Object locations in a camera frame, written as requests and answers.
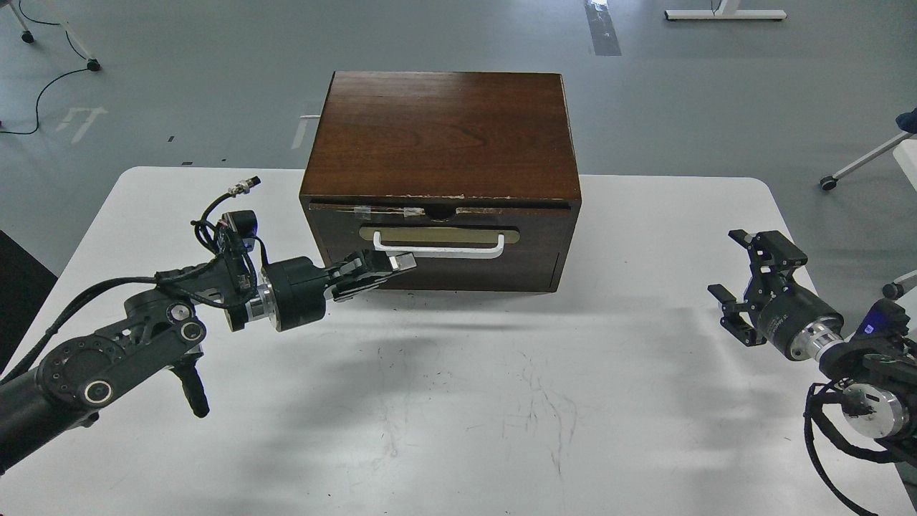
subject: connector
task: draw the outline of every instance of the connector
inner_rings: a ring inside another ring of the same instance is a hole
[[[243,179],[242,181],[239,181],[238,183],[236,183],[236,185],[233,186],[232,188],[229,188],[229,194],[231,196],[237,196],[239,194],[247,194],[248,192],[251,191],[252,188],[260,184],[261,184],[261,180],[257,176],[254,176],[251,179]]]

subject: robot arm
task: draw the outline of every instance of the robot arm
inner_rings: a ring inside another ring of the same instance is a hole
[[[812,443],[814,422],[841,451],[877,463],[917,466],[917,344],[906,337],[910,318],[892,300],[877,301],[848,339],[840,336],[844,319],[833,308],[798,285],[793,272],[806,255],[778,231],[729,236],[748,251],[751,280],[740,302],[722,285],[707,290],[720,303],[720,323],[746,346],[770,341],[786,358],[812,358],[830,382],[806,398],[806,445],[819,475],[850,509],[869,514],[831,484]],[[885,450],[850,444],[824,416],[822,407],[838,404],[857,432]]]
[[[248,256],[257,227],[252,211],[224,214],[215,238],[199,236],[215,252],[212,261],[156,273],[148,282],[154,288],[125,301],[123,320],[59,344],[32,369],[19,372],[28,360],[14,368],[0,383],[0,474],[64,431],[90,426],[99,410],[163,368],[179,377],[192,411],[204,417],[209,407],[194,364],[206,327],[195,305],[223,309],[232,331],[263,318],[286,331],[322,319],[327,299],[347,300],[415,267],[411,254],[360,251],[320,268],[306,257],[269,264],[263,252],[259,284]]]

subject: cable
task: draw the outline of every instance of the cable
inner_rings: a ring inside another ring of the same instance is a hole
[[[822,390],[815,393],[815,389],[821,387]],[[805,436],[805,449],[809,452],[809,458],[812,460],[812,465],[815,466],[815,471],[818,473],[818,477],[824,482],[824,484],[831,489],[831,492],[841,500],[841,503],[847,506],[848,509],[852,510],[859,516],[878,516],[875,512],[869,512],[866,509],[863,509],[859,505],[856,505],[854,501],[844,496],[844,493],[840,491],[837,487],[834,486],[834,483],[831,481],[831,478],[828,477],[827,472],[824,471],[824,466],[822,466],[822,461],[818,458],[818,453],[815,451],[815,433],[812,431],[812,401],[816,396],[821,396],[828,389],[830,385],[826,384],[812,384],[809,387],[809,392],[806,394],[805,399],[805,413],[802,414],[805,423],[803,425],[803,435]]]
[[[67,32],[66,30],[64,30],[63,33],[67,36],[67,42],[70,43],[70,48],[72,48],[73,51],[76,52],[76,55],[80,56],[80,59],[85,60],[86,56],[82,55],[79,50],[76,50],[76,47],[73,46],[73,42],[70,41],[70,32]]]
[[[22,10],[22,0],[19,0],[19,14],[22,15],[22,17],[24,17],[28,21],[32,21],[40,25],[52,25],[52,26],[57,26],[57,27],[61,25],[60,23],[51,23],[49,21],[38,21],[35,18],[30,17],[29,15],[26,14],[25,11]]]
[[[52,85],[52,84],[58,82],[60,79],[63,79],[63,78],[66,77],[67,75],[72,75],[72,74],[74,74],[74,73],[87,72],[87,71],[89,71],[88,68],[81,68],[80,70],[73,70],[72,72],[62,73],[61,75],[58,75],[57,77],[55,77],[54,80],[51,81],[50,83],[45,84],[45,87],[41,88],[41,92],[39,93],[39,98],[36,98],[36,99],[35,99],[35,128],[34,128],[33,130],[31,130],[31,131],[29,131],[29,132],[19,132],[19,131],[13,131],[13,130],[0,130],[0,134],[23,134],[23,135],[28,135],[28,134],[34,134],[35,132],[37,132],[37,131],[39,130],[39,125],[40,125],[40,124],[39,124],[39,101],[41,100],[41,96],[44,95],[45,90],[48,89],[48,86],[50,86],[50,85]]]
[[[0,385],[3,385],[13,378],[25,373],[34,363],[35,360],[39,357],[39,354],[45,349],[45,346],[48,345],[48,342],[51,340],[58,330],[61,329],[61,326],[64,325],[67,320],[69,320],[73,315],[80,310],[80,308],[85,307],[89,304],[90,301],[99,297],[102,293],[107,290],[110,290],[116,286],[126,285],[128,283],[146,283],[146,284],[155,284],[156,278],[153,277],[119,277],[114,279],[108,279],[103,282],[97,283],[89,288],[85,289],[79,295],[73,298],[73,301],[67,305],[66,308],[61,312],[56,320],[45,330],[44,336],[35,344],[26,353],[26,356],[16,364],[13,369],[0,380]]]
[[[65,75],[70,74],[70,73],[81,72],[81,71],[82,70],[77,70],[75,72],[66,73]],[[36,114],[38,114],[38,101],[36,101]],[[183,296],[193,299],[208,307],[221,308],[224,310],[244,306],[246,303],[248,303],[249,300],[258,293],[258,273],[255,270],[255,265],[252,263],[251,257],[249,256],[248,252],[244,248],[238,249],[233,244],[233,239],[226,238],[225,236],[226,232],[231,231],[231,229],[226,224],[220,224],[218,226],[215,226],[211,222],[207,221],[207,217],[210,215],[210,212],[212,212],[214,208],[216,208],[216,205],[220,204],[221,202],[225,201],[226,199],[230,197],[237,196],[239,193],[247,193],[247,192],[248,191],[245,190],[245,191],[239,191],[237,193],[230,192],[230,193],[223,194],[222,196],[218,197],[214,202],[210,203],[210,206],[208,206],[207,209],[204,210],[204,214],[201,216],[200,220],[193,220],[191,222],[192,225],[194,226],[194,234],[197,237],[198,241],[201,242],[201,244],[204,247],[206,247],[208,250],[210,250],[214,254],[213,260],[211,260],[210,262],[207,262],[206,264],[198,265],[187,272],[184,272],[178,275],[174,275],[174,276],[163,277],[159,273],[156,273],[156,275],[153,277],[146,277],[146,276],[120,277],[120,278],[108,279],[103,282],[97,283],[93,286],[90,286],[89,288],[85,289],[83,292],[81,292],[79,295],[73,298],[73,300],[61,312],[58,318],[54,320],[54,322],[48,327],[47,330],[45,330],[45,334],[41,337],[41,339],[39,339],[39,341],[35,344],[35,346],[33,346],[32,349],[29,350],[28,353],[26,353],[26,355],[22,358],[22,360],[20,360],[19,363],[16,364],[16,366],[13,367],[13,369],[11,369],[10,372],[2,380],[0,380],[0,385],[3,385],[9,382],[10,380],[12,380],[13,378],[16,378],[17,376],[20,376],[23,373],[27,372],[27,370],[38,359],[41,352],[44,351],[45,347],[48,345],[48,342],[50,342],[51,337],[53,337],[61,329],[61,326],[63,326],[63,324],[67,322],[67,320],[73,317],[73,315],[76,314],[76,312],[78,312],[81,308],[89,304],[93,299],[95,299],[96,297],[99,297],[105,291],[110,290],[116,286],[121,286],[121,285],[125,285],[128,283],[153,284],[156,286],[156,288],[161,288],[165,291],[177,292],[179,294],[182,294]],[[213,230],[216,233],[216,241],[214,240],[214,236],[211,235],[210,233],[211,230]],[[261,261],[262,261],[262,265],[264,265],[267,263],[267,260],[268,260],[267,250],[265,249],[264,242],[261,241],[261,239],[258,239],[257,237],[255,238],[256,240],[258,240],[258,242],[260,242]],[[228,242],[228,246],[225,249],[220,249],[218,242]],[[212,299],[201,296],[195,292],[191,292],[181,286],[176,285],[183,280],[197,277],[209,271],[211,268],[213,268],[216,265],[216,262],[219,259],[220,253],[224,255],[241,256],[243,262],[245,263],[245,271],[247,273],[247,276],[249,277],[249,289],[246,290],[245,293],[243,293],[241,300],[233,302],[233,303],[217,303],[213,301]]]
[[[50,25],[52,27],[61,26],[60,23],[51,23],[49,21],[36,20],[35,18],[30,17],[29,15],[25,13],[25,11],[22,10],[22,0],[19,0],[19,14],[22,15],[22,17],[27,19],[28,21],[38,23],[40,25]],[[73,42],[70,41],[70,32],[67,32],[66,30],[64,30],[63,33],[67,35],[67,42],[70,43],[70,48],[73,49],[74,52],[76,52],[76,55],[80,56],[80,59],[85,60],[86,56],[82,55],[79,50],[76,50],[76,47],[73,46]]]

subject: caster wheel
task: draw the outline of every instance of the caster wheel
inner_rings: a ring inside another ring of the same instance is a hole
[[[904,296],[904,289],[901,288],[901,285],[898,285],[897,283],[889,283],[888,285],[882,287],[882,296],[885,299],[891,299],[894,301],[895,299],[899,299],[901,296]]]
[[[822,180],[818,182],[818,184],[822,186],[822,190],[827,192],[829,190],[834,190],[834,187],[837,186],[837,180],[828,175],[823,177]]]

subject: white table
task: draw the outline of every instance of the white table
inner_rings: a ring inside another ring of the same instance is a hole
[[[254,174],[263,184],[215,216],[253,208],[273,260],[317,257],[296,197],[300,171],[131,169],[26,342],[85,286],[207,259],[188,221]],[[284,333],[266,320],[230,333],[218,310],[199,308],[210,415],[196,419],[177,379],[160,373],[93,428],[64,433],[0,478],[0,511],[845,513],[802,440],[805,390],[822,380],[816,364],[787,362],[770,345],[746,349],[720,328],[705,290],[746,286],[746,253],[727,231],[789,235],[767,187],[581,181],[557,293],[374,291]],[[62,336],[123,318],[121,303],[142,288],[100,297]],[[852,499],[911,511],[893,466],[818,444]]]

